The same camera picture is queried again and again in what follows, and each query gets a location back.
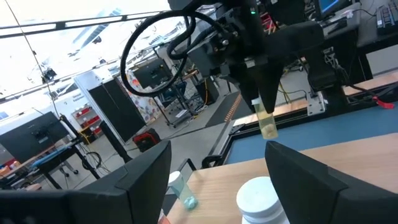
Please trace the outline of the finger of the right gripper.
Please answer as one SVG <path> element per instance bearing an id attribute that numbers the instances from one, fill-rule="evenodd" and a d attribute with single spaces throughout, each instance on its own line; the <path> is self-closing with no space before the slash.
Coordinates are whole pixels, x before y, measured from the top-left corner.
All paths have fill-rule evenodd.
<path id="1" fill-rule="evenodd" d="M 242 73 L 239 76 L 239 90 L 248 108 L 251 111 L 254 111 L 255 109 L 252 105 L 252 100 L 259 97 L 259 90 L 256 85 L 256 81 L 247 73 Z"/>
<path id="2" fill-rule="evenodd" d="M 266 111 L 274 112 L 278 87 L 283 74 L 284 63 L 275 58 L 269 58 L 260 68 L 258 81 L 259 94 Z"/>

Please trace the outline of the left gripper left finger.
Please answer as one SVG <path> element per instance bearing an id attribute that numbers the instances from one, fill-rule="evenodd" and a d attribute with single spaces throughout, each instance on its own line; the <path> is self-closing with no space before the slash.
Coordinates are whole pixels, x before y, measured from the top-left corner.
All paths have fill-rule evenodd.
<path id="1" fill-rule="evenodd" d="M 163 140 L 79 190 L 3 190 L 1 223 L 157 223 L 171 158 Z"/>

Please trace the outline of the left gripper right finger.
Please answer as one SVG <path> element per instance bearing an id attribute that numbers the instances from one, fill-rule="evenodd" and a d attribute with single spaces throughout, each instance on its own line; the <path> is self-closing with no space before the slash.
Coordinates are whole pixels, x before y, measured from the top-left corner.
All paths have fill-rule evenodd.
<path id="1" fill-rule="evenodd" d="M 264 154 L 291 223 L 397 223 L 397 194 L 340 172 L 279 142 Z"/>

